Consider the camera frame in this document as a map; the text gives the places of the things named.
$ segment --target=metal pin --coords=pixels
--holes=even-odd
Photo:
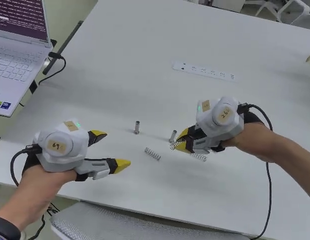
[[[169,139],[170,143],[173,143],[175,141],[176,134],[177,134],[177,131],[174,130],[173,133],[171,134],[170,139]]]
[[[139,124],[140,122],[139,121],[136,121],[136,125],[135,125],[135,134],[139,134]]]

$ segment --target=metal spring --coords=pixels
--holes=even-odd
[[[156,159],[157,161],[159,161],[160,158],[161,158],[161,155],[155,153],[155,152],[152,151],[150,148],[145,148],[145,153],[146,153],[148,156],[152,157],[153,159]]]
[[[175,150],[176,149],[176,147],[178,146],[178,145],[180,145],[180,144],[182,144],[182,143],[184,143],[185,142],[185,140],[184,139],[179,139],[178,141],[174,141],[174,142],[172,142],[171,144],[170,144],[170,149],[172,149],[172,150]]]
[[[204,154],[197,154],[197,153],[192,153],[191,154],[194,158],[197,158],[199,160],[201,160],[202,162],[207,161],[207,157]]]

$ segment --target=watch strap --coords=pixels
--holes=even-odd
[[[21,232],[11,222],[0,217],[0,237],[3,240],[20,240]]]

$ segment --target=power strip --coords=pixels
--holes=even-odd
[[[211,70],[208,67],[203,66],[195,66],[192,64],[176,61],[173,65],[174,70],[179,70],[182,72],[190,73],[190,74],[196,74],[201,75],[209,78],[214,79],[222,79],[230,82],[235,82],[235,75],[229,74],[223,71],[217,71],[217,70]]]

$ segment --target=chair leg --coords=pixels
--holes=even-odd
[[[257,11],[255,17],[257,17],[264,8],[267,8],[275,17],[277,16],[276,10],[278,10],[279,7],[275,4],[273,4],[272,2],[267,1],[260,7],[260,9]]]

